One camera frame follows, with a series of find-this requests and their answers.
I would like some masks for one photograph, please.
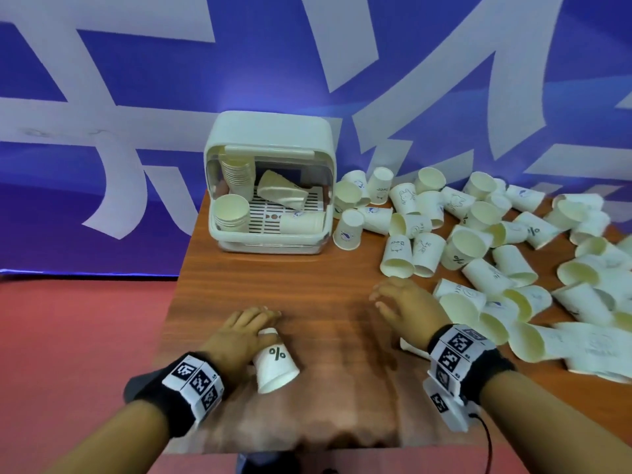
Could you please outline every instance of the red floor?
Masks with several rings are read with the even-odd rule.
[[[42,471],[121,404],[149,369],[175,282],[0,280],[0,472]],[[305,471],[480,474],[486,451],[450,446],[310,454]],[[234,472],[233,455],[162,456],[152,474]],[[526,470],[495,446],[493,473]]]

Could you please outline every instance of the percent sign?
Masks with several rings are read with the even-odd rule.
[[[270,348],[270,354],[272,354],[273,356],[276,355],[276,357],[274,358],[275,361],[278,361],[279,358],[283,358],[285,359],[285,353],[282,353],[280,351],[280,348],[276,348],[276,350],[274,348]]]

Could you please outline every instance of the black cable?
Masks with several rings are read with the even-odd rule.
[[[487,434],[487,467],[485,469],[485,474],[489,474],[492,471],[492,457],[494,455],[494,450],[492,449],[492,436],[489,434],[487,424],[485,424],[485,421],[483,421],[481,416],[478,414],[470,414],[470,417],[478,419],[485,428],[485,434]]]

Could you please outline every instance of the wooden table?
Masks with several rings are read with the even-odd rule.
[[[550,210],[550,200],[536,214]],[[205,197],[162,329],[157,366],[194,350],[234,310],[265,305],[282,311],[279,332],[301,374],[258,395],[252,379],[202,425],[180,452],[229,453],[333,447],[485,444],[480,428],[449,431],[422,389],[429,363],[392,347],[391,329],[368,302],[385,237],[365,231],[361,246],[342,251],[329,242],[317,256],[221,251],[208,230]],[[510,212],[505,219],[513,219]],[[455,218],[434,232],[447,237]],[[607,235],[621,238],[614,228]],[[549,291],[561,287],[555,268],[573,258],[567,235],[534,251],[518,245]],[[433,278],[413,278],[431,291],[445,277],[470,286],[461,272],[439,266]],[[536,324],[570,321],[558,305]],[[572,374],[562,361],[527,364],[502,347],[521,372],[632,444],[632,386]],[[494,430],[494,438],[502,436]]]

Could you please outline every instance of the human hand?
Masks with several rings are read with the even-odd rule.
[[[201,346],[200,350],[219,370],[227,390],[233,390],[245,379],[246,366],[259,351],[280,342],[276,334],[257,335],[278,318],[280,311],[265,307],[235,311]]]
[[[391,300],[394,308],[377,301],[380,298]],[[423,351],[439,328],[451,324],[441,304],[410,279],[385,279],[373,287],[368,299],[376,302],[375,307],[396,334]]]

